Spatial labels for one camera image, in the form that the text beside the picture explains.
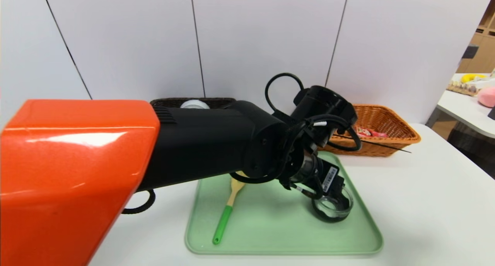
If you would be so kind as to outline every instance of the barcode label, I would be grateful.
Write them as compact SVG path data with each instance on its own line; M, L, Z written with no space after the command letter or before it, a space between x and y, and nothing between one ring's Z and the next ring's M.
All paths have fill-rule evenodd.
M337 175L337 171L338 171L338 169L336 169L333 166L328 171L327 176L325 177L325 180L323 181L323 191L324 192L328 192L328 189L330 188L332 181L334 180L335 176Z

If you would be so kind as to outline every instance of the green tray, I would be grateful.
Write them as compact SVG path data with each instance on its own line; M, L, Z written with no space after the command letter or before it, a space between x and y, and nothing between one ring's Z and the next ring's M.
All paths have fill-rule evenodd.
M363 255L379 252L383 238L339 159L329 152L319 157L340 167L354 207L342 222L315 217L311 201L278 181L246 184L237 195L222 241L212 243L218 220L230 195L230 176L199 182L186 246L212 255Z

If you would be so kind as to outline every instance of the pink plush toy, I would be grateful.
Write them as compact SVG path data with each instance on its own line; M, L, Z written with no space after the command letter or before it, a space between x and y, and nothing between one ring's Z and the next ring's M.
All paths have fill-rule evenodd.
M494 107L495 106L495 87L483 88L478 92L478 102L483 106Z

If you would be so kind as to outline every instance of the red snack package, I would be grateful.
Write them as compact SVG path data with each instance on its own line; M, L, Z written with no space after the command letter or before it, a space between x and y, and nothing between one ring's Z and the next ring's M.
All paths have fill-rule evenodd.
M356 134L360 137L372 137L373 136L368 129L363 129L359 126L356 126Z
M375 132L375 131L371 131L371 135L373 137L389 137L389 136L387 136L386 133L379 133L379 132Z

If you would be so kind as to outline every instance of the orange robot arm segment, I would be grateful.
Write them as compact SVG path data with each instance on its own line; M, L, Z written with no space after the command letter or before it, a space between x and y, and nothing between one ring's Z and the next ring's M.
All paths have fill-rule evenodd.
M144 101L27 101L2 132L0 264L88 264L159 127Z

